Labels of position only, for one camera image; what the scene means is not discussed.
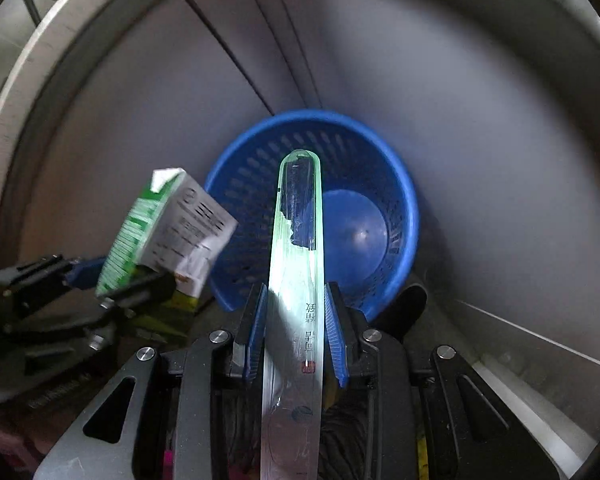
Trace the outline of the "green white milk carton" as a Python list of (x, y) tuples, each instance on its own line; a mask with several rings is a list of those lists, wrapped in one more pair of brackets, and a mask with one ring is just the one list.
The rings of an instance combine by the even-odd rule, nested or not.
[(130, 284), (146, 266), (169, 272), (178, 292), (197, 299), (237, 226), (184, 169), (157, 169), (122, 223), (96, 292), (103, 295)]

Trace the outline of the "blue plastic waste basket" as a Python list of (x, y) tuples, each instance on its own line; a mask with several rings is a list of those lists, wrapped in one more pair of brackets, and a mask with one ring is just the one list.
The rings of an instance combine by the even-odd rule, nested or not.
[(393, 302), (415, 260), (419, 210), (400, 157), (362, 122), (293, 110), (259, 122), (222, 153), (204, 188), (237, 221), (209, 285), (227, 311), (268, 279), (279, 165), (294, 150), (321, 162), (325, 278), (373, 320)]

